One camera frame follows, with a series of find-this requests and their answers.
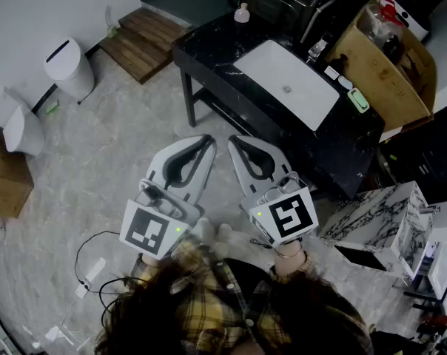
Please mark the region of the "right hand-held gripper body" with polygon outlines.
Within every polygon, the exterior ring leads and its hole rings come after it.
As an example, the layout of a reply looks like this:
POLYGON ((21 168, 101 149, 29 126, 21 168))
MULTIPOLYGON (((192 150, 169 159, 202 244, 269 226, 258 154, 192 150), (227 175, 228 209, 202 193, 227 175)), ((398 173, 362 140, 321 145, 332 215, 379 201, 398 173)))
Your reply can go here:
POLYGON ((254 243, 267 249, 299 240, 319 225, 309 188, 297 172, 245 197, 241 208, 261 236, 254 243))

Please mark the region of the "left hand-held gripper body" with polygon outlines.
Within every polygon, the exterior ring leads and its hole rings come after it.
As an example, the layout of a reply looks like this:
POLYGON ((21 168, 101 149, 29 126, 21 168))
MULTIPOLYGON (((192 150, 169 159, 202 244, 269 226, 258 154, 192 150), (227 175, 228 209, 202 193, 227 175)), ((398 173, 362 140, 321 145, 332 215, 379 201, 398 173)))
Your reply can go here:
POLYGON ((119 240, 154 260, 162 260, 204 215, 198 205, 205 185, 164 189, 153 181, 140 180, 139 193, 128 200, 119 240))

